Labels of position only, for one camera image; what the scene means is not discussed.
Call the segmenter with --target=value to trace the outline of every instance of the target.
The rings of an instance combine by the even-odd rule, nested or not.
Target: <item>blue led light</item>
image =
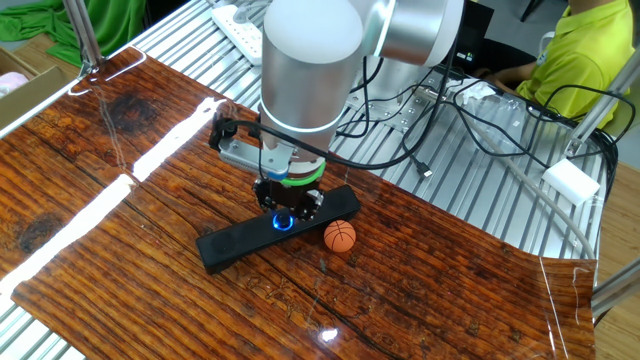
[[[280,230],[280,231],[287,231],[290,230],[293,227],[293,216],[289,216],[289,226],[287,226],[286,228],[281,228],[280,224],[278,224],[278,220],[277,220],[278,215],[273,215],[273,228],[276,230]]]

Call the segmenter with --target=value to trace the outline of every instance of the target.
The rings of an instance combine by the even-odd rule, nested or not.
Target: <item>glossy tabletop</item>
[[[260,214],[255,176],[192,116],[207,97],[129,48],[0,140],[2,295],[89,358],[594,358],[595,262],[526,254],[341,166],[322,187],[362,203],[351,251],[310,233],[207,275],[195,239]]]

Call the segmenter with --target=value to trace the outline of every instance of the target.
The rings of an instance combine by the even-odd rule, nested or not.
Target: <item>orange basketball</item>
[[[324,231],[324,243],[335,252],[345,252],[356,243],[356,231],[344,220],[329,224]]]

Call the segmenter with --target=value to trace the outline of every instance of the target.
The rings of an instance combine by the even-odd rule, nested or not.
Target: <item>person's arm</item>
[[[498,71],[495,75],[496,79],[502,84],[515,84],[521,83],[526,80],[531,80],[531,73],[535,68],[536,63],[518,66],[511,69],[505,69]]]
[[[491,74],[489,69],[480,69],[476,71],[473,75],[475,77],[479,77],[483,80],[487,80],[497,86],[500,90],[509,93],[514,96],[520,96],[517,92],[513,91],[506,84],[515,84],[521,83],[525,80],[531,79],[531,73],[535,68],[536,63],[532,62],[531,64],[518,66],[511,69],[506,69],[502,71],[498,71],[496,74]]]
[[[500,81],[496,75],[492,74],[492,75],[484,76],[484,77],[482,77],[482,80],[486,80],[486,81],[492,83],[493,85],[498,87],[498,89],[500,89],[500,90],[502,90],[502,91],[504,91],[504,92],[506,92],[508,94],[511,94],[511,95],[514,95],[514,96],[520,96],[520,94],[518,94],[517,92],[513,91],[510,87],[508,87],[502,81]]]

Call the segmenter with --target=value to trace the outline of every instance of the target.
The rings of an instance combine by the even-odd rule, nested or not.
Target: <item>black cable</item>
[[[457,43],[457,37],[454,40],[454,46]],[[447,58],[447,68],[445,70],[445,74],[442,77],[442,81],[440,84],[440,91],[438,93],[438,98],[436,99],[436,103],[434,105],[434,110],[431,112],[431,116],[429,118],[429,121],[433,121],[433,119],[435,118],[435,114],[437,114],[438,109],[440,108],[440,104],[442,103],[442,97],[444,95],[444,91],[445,91],[445,85],[447,82],[447,79],[449,78],[449,71],[451,70],[451,64],[453,63],[453,51],[450,52],[449,57]],[[394,165],[397,165],[401,162],[403,162],[405,159],[407,159],[409,156],[411,156],[413,153],[415,153],[421,146],[422,143],[424,142],[424,140],[427,137],[427,131],[423,131],[422,134],[420,135],[420,138],[418,139],[418,141],[416,142],[416,144],[409,149],[409,152],[405,152],[404,154],[402,154],[401,156],[393,159],[393,160],[389,160],[385,163],[380,163],[380,164],[361,164],[361,163],[356,163],[353,161],[349,161],[349,160],[345,160],[339,156],[333,155],[331,153],[328,153],[326,151],[320,150],[318,148],[316,148],[315,146],[309,145],[303,141],[300,141],[292,136],[289,136],[285,133],[282,133],[278,130],[272,129],[270,127],[264,126],[260,123],[254,122],[254,121],[247,121],[247,120],[233,120],[230,121],[228,123],[225,124],[225,126],[229,129],[233,129],[236,126],[244,126],[244,127],[248,127],[250,129],[254,129],[254,130],[260,130],[260,131],[264,131],[268,134],[271,134],[273,136],[276,136],[278,138],[280,138],[281,140],[287,141],[293,145],[298,146],[300,149],[302,150],[306,150],[312,154],[318,155],[320,157],[325,158],[327,161],[332,161],[341,165],[345,165],[348,167],[352,167],[354,169],[361,169],[361,170],[380,170],[380,169],[385,169],[388,167],[392,167]]]
[[[414,121],[414,123],[411,124],[411,126],[409,127],[409,129],[407,129],[407,131],[404,133],[404,135],[402,135],[402,139],[400,140],[400,143],[402,144],[402,149],[405,152],[409,151],[409,149],[407,147],[407,139],[409,139],[409,136],[411,136],[411,133],[413,132],[413,130],[418,125],[418,120],[420,120],[424,116],[424,114],[426,114],[430,110],[433,110],[433,105],[431,105],[431,106],[425,108],[424,110],[422,110],[422,113],[420,114],[418,119],[416,121]],[[429,167],[429,165],[427,165],[427,163],[425,163],[424,161],[418,160],[418,158],[415,156],[415,154],[411,154],[411,156],[409,156],[409,159],[411,159],[411,162],[415,165],[415,167],[418,170],[418,172],[420,174],[422,174],[422,176],[424,176],[425,178],[428,178],[429,176],[431,176],[433,174],[433,172],[431,171],[431,168]]]
[[[258,174],[260,174],[260,178],[262,180],[267,180],[267,178],[262,174],[262,136],[259,136],[258,143]]]
[[[353,89],[351,89],[349,91],[349,94],[353,94],[354,92],[364,88],[365,86],[371,84],[371,82],[376,78],[376,76],[378,76],[378,73],[380,72],[380,69],[382,68],[382,62],[384,61],[384,58],[380,58],[380,60],[378,60],[378,66],[376,66],[376,69],[373,71],[373,74],[371,74],[370,78],[367,78],[367,72],[363,71],[362,72],[362,84],[354,87]]]
[[[408,87],[408,88],[406,88],[404,91],[402,91],[400,94],[398,94],[398,95],[396,95],[396,96],[394,96],[394,97],[392,97],[392,98],[384,99],[384,100],[375,99],[375,100],[371,100],[371,101],[369,101],[369,102],[374,102],[374,101],[391,101],[391,100],[394,100],[394,99],[399,98],[400,96],[404,95],[407,91],[409,91],[411,88],[413,88],[413,91],[412,91],[412,92],[411,92],[411,94],[407,97],[407,100],[405,100],[404,104],[402,104],[402,106],[400,107],[400,109],[398,109],[398,111],[396,111],[396,112],[395,112],[395,114],[393,114],[393,115],[391,115],[391,116],[389,116],[389,117],[387,117],[387,118],[385,118],[385,119],[380,119],[380,120],[370,120],[370,119],[367,119],[367,118],[368,118],[368,116],[367,116],[367,118],[365,118],[365,120],[364,120],[364,121],[367,121],[367,122],[369,122],[369,123],[381,123],[381,122],[389,121],[389,120],[393,119],[396,115],[400,114],[400,112],[402,112],[402,110],[404,110],[405,106],[407,106],[407,104],[409,103],[409,100],[411,100],[411,97],[416,93],[416,91],[418,91],[418,88],[420,88],[420,87],[422,86],[422,83],[423,83],[423,82],[424,82],[424,81],[425,81],[425,80],[426,80],[426,79],[431,75],[431,73],[432,73],[432,72],[433,72],[433,68],[431,68],[431,69],[429,70],[429,72],[427,72],[427,75],[425,75],[425,76],[420,80],[420,82],[419,82],[417,85],[409,86],[409,87]],[[343,128],[343,127],[346,127],[346,126],[349,126],[349,125],[351,125],[351,124],[355,124],[355,123],[362,122],[362,121],[363,121],[362,119],[360,119],[360,120],[354,120],[354,119],[355,119],[356,115],[360,112],[360,110],[362,109],[362,107],[363,107],[364,105],[365,105],[365,104],[360,105],[360,107],[358,108],[358,110],[356,110],[356,111],[355,111],[355,113],[353,114],[353,116],[351,116],[351,119],[350,119],[348,122],[346,122],[346,123],[341,124],[340,126],[338,126],[338,129]],[[336,136],[353,137],[353,136],[349,136],[349,135],[350,135],[349,133],[344,132],[344,131],[338,131],[338,132],[336,132]]]
[[[364,74],[364,76],[367,76],[367,57],[365,56],[362,59],[362,73]],[[365,121],[366,121],[366,125],[364,127],[364,130],[362,131],[362,133],[358,134],[358,135],[352,135],[352,134],[348,134],[348,133],[341,133],[341,136],[347,137],[347,138],[351,138],[351,139],[359,139],[362,137],[365,137],[367,135],[367,133],[369,132],[369,123],[371,122],[371,117],[369,116],[369,86],[367,85],[367,83],[364,83],[364,87],[363,87],[363,92],[364,92],[364,117],[365,117]]]
[[[602,91],[602,90],[598,90],[598,89],[593,89],[593,88],[590,88],[590,87],[587,87],[587,86],[583,86],[583,85],[562,85],[562,86],[560,86],[554,92],[551,93],[551,96],[549,97],[549,99],[545,103],[545,107],[549,105],[549,103],[551,102],[551,99],[557,93],[559,93],[560,91],[562,91],[564,89],[568,89],[568,88],[581,89],[581,90],[586,90],[586,91],[591,91],[591,92],[594,92],[594,93],[598,93],[598,94],[601,94],[601,95],[610,96],[610,97],[616,98],[616,99],[626,103],[627,105],[629,105],[629,107],[631,108],[631,117],[630,117],[629,121],[627,122],[627,125],[625,126],[624,130],[622,130],[620,135],[618,135],[618,137],[611,144],[611,146],[617,145],[618,142],[620,141],[620,139],[622,139],[622,137],[631,128],[631,124],[633,124],[633,120],[636,118],[636,107],[629,100],[625,99],[622,95],[614,94],[614,93],[611,93],[609,91]],[[583,157],[587,157],[587,156],[598,155],[598,154],[602,154],[603,151],[604,151],[604,149],[600,149],[599,151],[594,151],[594,152],[591,152],[591,153],[586,153],[586,154],[582,154],[582,155],[576,155],[576,156],[568,157],[568,159],[571,160],[571,159],[578,159],[578,158],[583,158]]]
[[[486,121],[479,119],[477,117],[475,117],[473,114],[470,114],[468,111],[466,111],[466,109],[462,108],[460,105],[457,104],[456,102],[456,98],[457,96],[464,90],[467,90],[468,88],[476,85],[477,83],[484,81],[484,80],[478,80],[476,82],[474,82],[473,84],[461,89],[460,91],[458,91],[456,93],[456,95],[454,96],[454,103],[455,103],[455,108],[456,110],[458,110],[458,113],[461,115],[461,113],[466,113],[469,116],[471,116],[472,118],[479,120],[482,123],[486,124]],[[624,134],[626,134],[626,132],[630,129],[631,124],[633,123],[633,120],[635,119],[635,113],[636,113],[636,109],[633,106],[633,104],[631,104],[627,99],[623,98],[622,96],[618,95],[618,94],[613,94],[610,93],[608,91],[602,91],[602,90],[598,90],[598,89],[592,89],[586,86],[582,86],[582,85],[564,85],[559,87],[558,89],[556,89],[551,96],[549,97],[549,99],[545,102],[545,107],[543,110],[540,111],[540,113],[538,115],[533,114],[531,112],[531,110],[529,109],[529,107],[526,107],[526,111],[529,113],[529,115],[531,115],[532,117],[534,117],[537,122],[535,124],[534,130],[532,131],[532,137],[529,141],[529,145],[527,146],[527,150],[531,149],[531,145],[533,144],[533,140],[534,137],[537,133],[537,128],[539,126],[540,122],[554,122],[554,123],[561,123],[567,127],[570,128],[575,128],[578,123],[577,121],[582,119],[583,117],[585,117],[587,114],[580,114],[577,116],[574,116],[572,118],[563,118],[560,114],[550,114],[548,112],[546,112],[547,110],[549,110],[549,104],[551,103],[551,101],[553,100],[553,98],[563,89],[566,88],[578,88],[578,89],[582,89],[582,90],[586,90],[586,91],[592,91],[598,94],[602,94],[605,96],[612,96],[615,97],[617,99],[619,99],[620,101],[626,103],[627,105],[629,105],[631,107],[631,116],[629,118],[629,121],[627,122],[627,125],[625,127],[625,129],[622,131],[622,133],[620,134],[620,136],[617,139],[613,139],[611,137],[611,135],[607,134],[606,132],[600,130],[600,129],[595,129],[594,132],[590,135],[590,139],[591,141],[600,149],[599,151],[595,151],[595,152],[591,152],[591,153],[586,153],[586,154],[581,154],[581,155],[577,155],[577,156],[572,156],[572,157],[568,157],[569,160],[573,160],[573,159],[578,159],[578,158],[584,158],[584,157],[588,157],[588,156],[594,156],[594,155],[599,155],[602,154],[604,162],[607,166],[607,192],[605,194],[605,200],[608,199],[609,194],[611,192],[611,189],[613,187],[613,181],[615,179],[615,175],[616,175],[616,170],[617,170],[617,164],[618,164],[618,150],[617,150],[617,146],[616,144],[620,141],[620,139],[622,138],[622,136],[624,136]],[[475,139],[475,137],[473,136],[473,134],[471,135],[474,142],[476,142],[476,144],[478,144],[477,139]],[[509,139],[512,143],[514,143],[517,147],[521,148],[521,146],[518,146],[518,144],[516,142],[514,142],[513,139]],[[480,149],[484,152],[487,152],[487,150],[484,147],[480,147]],[[488,154],[494,155],[494,156],[503,156],[502,154],[494,154],[494,153],[490,153],[487,152]],[[533,156],[532,154],[530,154],[528,151],[527,152],[523,152],[523,153],[514,153],[514,154],[505,154],[505,155],[510,155],[510,156],[519,156],[519,155],[529,155],[532,157],[533,160],[535,160],[536,162],[540,163],[539,159],[536,158],[535,156]]]

